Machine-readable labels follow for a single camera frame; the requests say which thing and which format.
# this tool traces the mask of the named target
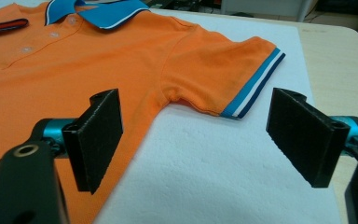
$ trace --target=shirt button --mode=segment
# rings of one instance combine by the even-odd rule
[[[57,33],[57,32],[51,32],[50,33],[50,37],[59,37],[60,36],[60,34],[59,33]]]
[[[75,25],[75,23],[76,23],[76,18],[73,17],[73,16],[68,17],[68,22],[69,22],[69,24],[71,24],[71,25]]]
[[[28,53],[28,52],[31,52],[33,50],[32,47],[24,47],[21,49],[21,52],[22,53]]]

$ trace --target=white surface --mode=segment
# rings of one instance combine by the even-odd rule
[[[312,189],[265,131],[273,87],[299,91],[312,103],[296,28],[155,12],[234,41],[260,35],[287,55],[242,120],[183,105],[164,109],[96,223],[339,223],[333,190]]]

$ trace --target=shirt sleeve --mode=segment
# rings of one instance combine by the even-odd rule
[[[195,25],[165,63],[161,89],[170,101],[186,100],[201,112],[242,118],[283,57],[260,37],[237,43]]]

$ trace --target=shirt placket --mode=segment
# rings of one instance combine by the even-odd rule
[[[13,48],[13,52],[4,62],[4,67],[8,68],[13,63],[30,57],[47,45],[54,44],[75,34],[81,27],[83,19],[77,14],[69,14],[66,18],[59,22],[43,27],[41,30],[30,32],[24,37],[17,47]]]

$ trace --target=white stripe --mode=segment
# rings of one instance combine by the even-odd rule
[[[106,27],[101,27],[101,26],[100,26],[100,28],[101,28],[101,29],[111,29],[111,28],[113,28],[113,27],[115,27],[115,26],[121,24],[123,21],[125,21],[126,19],[128,19],[129,17],[131,17],[133,14],[137,13],[138,11],[140,11],[140,10],[148,10],[148,9],[149,9],[149,8],[147,8],[147,7],[145,7],[145,8],[138,8],[137,10],[133,11],[130,15],[128,15],[127,17],[121,19],[120,21],[116,22],[115,24],[110,25],[110,26],[106,26]]]
[[[50,7],[51,5],[55,2],[55,0],[52,0],[49,4],[48,4],[48,9],[46,10],[46,25],[50,24],[50,17],[48,16],[50,14]]]
[[[249,101],[252,98],[252,96],[255,94],[255,91],[257,90],[257,87],[264,80],[264,78],[266,77],[266,75],[269,72],[269,70],[271,69],[271,67],[278,61],[278,59],[282,56],[282,54],[283,54],[283,52],[280,51],[276,55],[276,57],[269,63],[269,65],[267,66],[266,70],[264,70],[263,74],[261,75],[260,79],[257,80],[257,82],[254,84],[254,86],[250,90],[249,94],[245,97],[245,99],[243,99],[243,101],[240,104],[240,106],[238,106],[237,110],[234,112],[234,114],[232,115],[233,117],[237,117],[240,114],[240,112],[246,107],[246,105],[249,103]]]

